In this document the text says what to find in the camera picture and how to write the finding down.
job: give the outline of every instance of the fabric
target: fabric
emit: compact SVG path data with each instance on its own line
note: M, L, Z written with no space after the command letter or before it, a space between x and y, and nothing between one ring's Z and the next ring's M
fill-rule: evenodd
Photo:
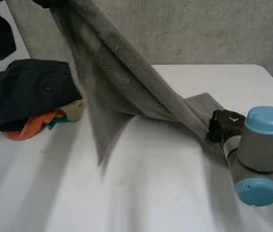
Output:
M75 122L82 117L84 105L81 100L77 100L59 109L67 115L69 121Z
M67 115L63 116L63 117L56 117L54 118L50 123L47 124L47 128L49 130L52 130L54 128L54 126L56 125L56 123L66 123L69 122Z
M66 62L16 60L0 72L0 131L20 131L30 116L80 99Z
M68 0L51 12L70 47L74 81L88 101L99 163L136 115L180 123L223 155L205 139L212 111L221 109L213 98L201 104L174 92L92 0Z
M63 117L64 113L60 111L51 111L46 114L41 114L37 116L32 116L28 119L24 128L20 131L14 132L2 132L2 134L11 140L21 141L29 139L35 134L37 134L43 127L43 124L50 123L55 117Z

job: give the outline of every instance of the towel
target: towel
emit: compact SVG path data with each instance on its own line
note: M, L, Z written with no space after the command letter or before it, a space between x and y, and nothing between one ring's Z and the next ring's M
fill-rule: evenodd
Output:
M212 113L222 109L209 94L185 100L174 92L93 0L67 0L50 10L69 47L74 82L87 100L99 163L134 116L180 123L204 148L223 155L206 141Z

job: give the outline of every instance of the concrete wall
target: concrete wall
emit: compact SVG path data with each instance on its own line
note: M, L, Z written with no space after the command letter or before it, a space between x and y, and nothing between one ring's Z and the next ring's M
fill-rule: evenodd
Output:
M273 0L96 0L152 64L258 64L273 76ZM50 13L7 0L30 55L66 60Z

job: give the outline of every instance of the table surface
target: table surface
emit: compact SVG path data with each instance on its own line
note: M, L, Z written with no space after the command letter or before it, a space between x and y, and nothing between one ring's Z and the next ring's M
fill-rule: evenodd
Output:
M156 65L184 98L209 92L242 114L273 106L273 78L256 65ZM135 117L105 174L87 110L31 139L0 136L0 232L273 232L273 204L241 203L227 167L188 134Z

